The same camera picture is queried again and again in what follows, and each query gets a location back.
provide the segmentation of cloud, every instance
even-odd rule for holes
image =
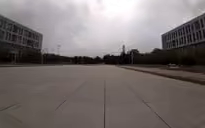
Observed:
[[[205,0],[0,0],[0,14],[44,35],[62,55],[161,48],[162,33],[205,11]]]

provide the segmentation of office building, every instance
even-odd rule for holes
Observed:
[[[11,54],[22,55],[25,50],[41,51],[42,34],[0,15],[0,47]]]
[[[205,13],[162,35],[164,50],[205,48]]]

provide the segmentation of building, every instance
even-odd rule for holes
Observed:
[[[41,51],[42,34],[0,15],[0,48],[14,55],[25,50]]]
[[[162,35],[164,50],[205,48],[205,13]]]

